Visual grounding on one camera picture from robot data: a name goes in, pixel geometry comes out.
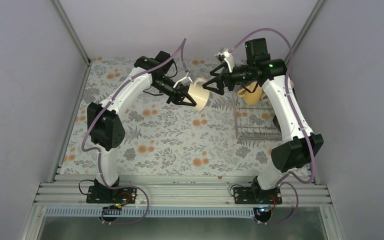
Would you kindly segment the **yellow mug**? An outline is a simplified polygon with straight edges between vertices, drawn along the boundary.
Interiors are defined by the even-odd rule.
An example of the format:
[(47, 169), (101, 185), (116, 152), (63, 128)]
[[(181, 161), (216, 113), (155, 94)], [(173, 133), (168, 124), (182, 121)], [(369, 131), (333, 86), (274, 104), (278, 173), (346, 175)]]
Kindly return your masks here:
[(243, 98), (243, 101), (248, 105), (257, 104), (263, 95), (263, 88), (257, 81), (252, 82), (248, 86), (241, 88), (237, 92), (239, 98)]

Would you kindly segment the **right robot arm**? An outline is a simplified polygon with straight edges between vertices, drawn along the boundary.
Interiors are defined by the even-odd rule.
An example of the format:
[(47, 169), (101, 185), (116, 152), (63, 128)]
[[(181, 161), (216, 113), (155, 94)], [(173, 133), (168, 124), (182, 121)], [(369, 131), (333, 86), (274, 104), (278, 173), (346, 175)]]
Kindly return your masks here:
[(281, 182), (288, 175), (295, 176), (298, 169), (313, 162), (324, 140), (321, 134), (313, 132), (305, 120), (287, 73), (288, 68), (282, 59), (271, 58), (266, 39), (246, 41), (245, 50), (244, 65), (235, 64), (228, 49), (218, 52), (215, 57), (220, 65), (210, 71), (212, 79), (202, 86), (223, 95), (225, 88), (232, 91), (237, 85), (246, 87), (256, 83), (271, 103), (282, 144), (272, 150), (267, 168), (246, 189), (254, 202), (262, 204), (280, 193)]

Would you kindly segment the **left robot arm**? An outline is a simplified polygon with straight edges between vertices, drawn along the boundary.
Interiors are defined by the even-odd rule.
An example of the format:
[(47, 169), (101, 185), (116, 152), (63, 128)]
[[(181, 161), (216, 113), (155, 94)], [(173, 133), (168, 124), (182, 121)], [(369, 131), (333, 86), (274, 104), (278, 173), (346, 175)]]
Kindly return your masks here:
[(99, 196), (111, 203), (119, 197), (119, 174), (117, 171), (117, 147), (125, 138), (125, 129), (121, 115), (130, 107), (144, 90), (152, 87), (168, 97), (167, 104), (196, 106), (196, 101), (189, 94), (189, 87), (167, 77), (167, 72), (174, 64), (174, 57), (160, 51), (156, 57), (142, 56), (136, 60), (129, 75), (120, 86), (99, 103), (92, 102), (87, 107), (87, 138), (97, 151), (97, 183), (103, 185)]

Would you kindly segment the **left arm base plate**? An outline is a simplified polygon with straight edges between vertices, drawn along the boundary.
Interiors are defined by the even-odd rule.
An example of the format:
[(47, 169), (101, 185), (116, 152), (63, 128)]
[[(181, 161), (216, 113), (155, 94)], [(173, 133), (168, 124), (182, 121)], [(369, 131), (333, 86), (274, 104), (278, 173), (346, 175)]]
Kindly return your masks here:
[(120, 189), (108, 189), (90, 186), (86, 196), (88, 204), (134, 204), (136, 201), (137, 189), (126, 187)]

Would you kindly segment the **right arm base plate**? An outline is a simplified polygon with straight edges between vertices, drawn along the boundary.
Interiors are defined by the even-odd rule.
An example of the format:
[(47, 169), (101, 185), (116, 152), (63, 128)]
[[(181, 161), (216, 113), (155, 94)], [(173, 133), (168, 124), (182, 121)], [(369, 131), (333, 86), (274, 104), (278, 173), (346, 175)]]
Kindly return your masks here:
[(253, 190), (251, 187), (235, 186), (232, 194), (237, 205), (280, 205), (283, 203), (279, 188)]

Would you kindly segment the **cream ribbed mug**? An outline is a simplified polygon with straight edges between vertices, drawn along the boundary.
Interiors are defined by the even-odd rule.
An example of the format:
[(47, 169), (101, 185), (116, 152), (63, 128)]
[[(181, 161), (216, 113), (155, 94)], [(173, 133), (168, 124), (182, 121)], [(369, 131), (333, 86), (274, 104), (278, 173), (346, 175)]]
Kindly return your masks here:
[(198, 77), (189, 85), (188, 94), (196, 102), (194, 109), (197, 112), (203, 110), (210, 97), (210, 91), (203, 88), (203, 84), (206, 82), (207, 80), (205, 78)]

